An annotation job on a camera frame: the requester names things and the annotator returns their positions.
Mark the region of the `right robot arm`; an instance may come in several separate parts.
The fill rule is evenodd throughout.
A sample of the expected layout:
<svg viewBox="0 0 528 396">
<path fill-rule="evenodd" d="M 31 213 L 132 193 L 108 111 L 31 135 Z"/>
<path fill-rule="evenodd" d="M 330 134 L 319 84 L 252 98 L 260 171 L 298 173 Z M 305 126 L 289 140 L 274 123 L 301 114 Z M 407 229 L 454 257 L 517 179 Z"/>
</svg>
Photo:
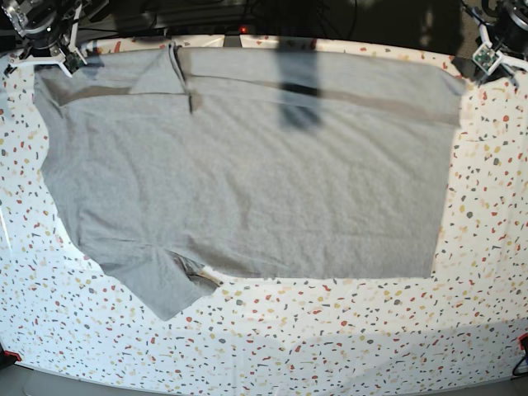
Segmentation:
<svg viewBox="0 0 528 396">
<path fill-rule="evenodd" d="M 57 66 L 71 77 L 87 61 L 77 46 L 78 24 L 85 9 L 99 1 L 3 1 L 2 10 L 22 47 L 12 54 L 3 73 L 25 66 Z"/>
</svg>

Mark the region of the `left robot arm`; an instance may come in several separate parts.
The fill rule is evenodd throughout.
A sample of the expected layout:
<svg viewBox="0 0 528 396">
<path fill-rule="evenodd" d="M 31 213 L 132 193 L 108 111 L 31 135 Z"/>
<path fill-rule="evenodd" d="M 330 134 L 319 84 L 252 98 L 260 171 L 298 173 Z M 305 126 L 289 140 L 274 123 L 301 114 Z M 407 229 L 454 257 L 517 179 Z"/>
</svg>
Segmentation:
<svg viewBox="0 0 528 396">
<path fill-rule="evenodd" d="M 517 87 L 516 72 L 527 70 L 527 2 L 497 1 L 491 8 L 488 1 L 479 7 L 462 1 L 460 6 L 478 26 L 469 78 L 479 85 L 507 78 Z"/>
</svg>

